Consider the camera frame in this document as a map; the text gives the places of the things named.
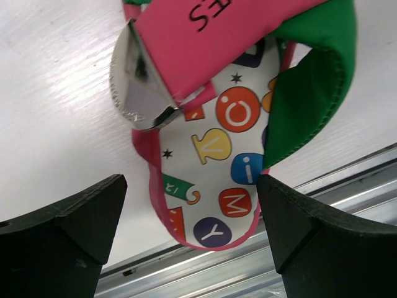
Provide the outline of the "pink flip flop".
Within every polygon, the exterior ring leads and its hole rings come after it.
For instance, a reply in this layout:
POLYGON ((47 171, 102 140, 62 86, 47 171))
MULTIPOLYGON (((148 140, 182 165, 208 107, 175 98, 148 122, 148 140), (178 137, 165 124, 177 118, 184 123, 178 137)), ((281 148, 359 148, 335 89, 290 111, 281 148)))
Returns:
POLYGON ((124 1, 114 106, 181 244, 246 241, 257 179, 334 116, 355 69, 353 1, 124 1))

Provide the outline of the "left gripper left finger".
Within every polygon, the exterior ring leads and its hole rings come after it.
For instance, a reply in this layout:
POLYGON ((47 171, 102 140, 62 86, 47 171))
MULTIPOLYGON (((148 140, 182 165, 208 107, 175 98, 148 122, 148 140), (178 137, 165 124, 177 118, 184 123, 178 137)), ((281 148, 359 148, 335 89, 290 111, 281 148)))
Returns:
POLYGON ((127 193, 122 174, 1 222, 1 297, 93 297, 127 193))

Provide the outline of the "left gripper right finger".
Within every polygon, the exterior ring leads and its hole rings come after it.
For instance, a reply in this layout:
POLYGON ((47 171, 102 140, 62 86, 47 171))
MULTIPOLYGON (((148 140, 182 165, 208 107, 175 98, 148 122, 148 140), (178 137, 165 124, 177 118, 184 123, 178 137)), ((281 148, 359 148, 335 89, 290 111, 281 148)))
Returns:
POLYGON ((287 297, 396 297, 396 227, 301 194, 268 174, 257 193, 287 297))

